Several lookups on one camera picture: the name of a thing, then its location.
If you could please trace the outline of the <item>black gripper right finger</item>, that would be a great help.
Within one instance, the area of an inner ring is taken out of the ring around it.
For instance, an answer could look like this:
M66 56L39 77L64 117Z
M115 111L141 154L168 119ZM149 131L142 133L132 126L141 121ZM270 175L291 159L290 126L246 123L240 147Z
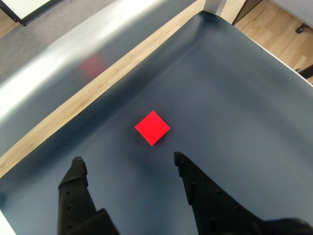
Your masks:
M241 206L181 152L174 153L200 235L260 235L263 221Z

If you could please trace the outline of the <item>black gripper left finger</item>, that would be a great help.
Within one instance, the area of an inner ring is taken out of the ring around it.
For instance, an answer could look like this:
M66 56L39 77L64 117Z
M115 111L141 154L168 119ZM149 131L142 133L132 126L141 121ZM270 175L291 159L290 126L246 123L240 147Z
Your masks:
M87 167L75 157L58 186L59 235L118 235L105 209L97 210L88 191Z

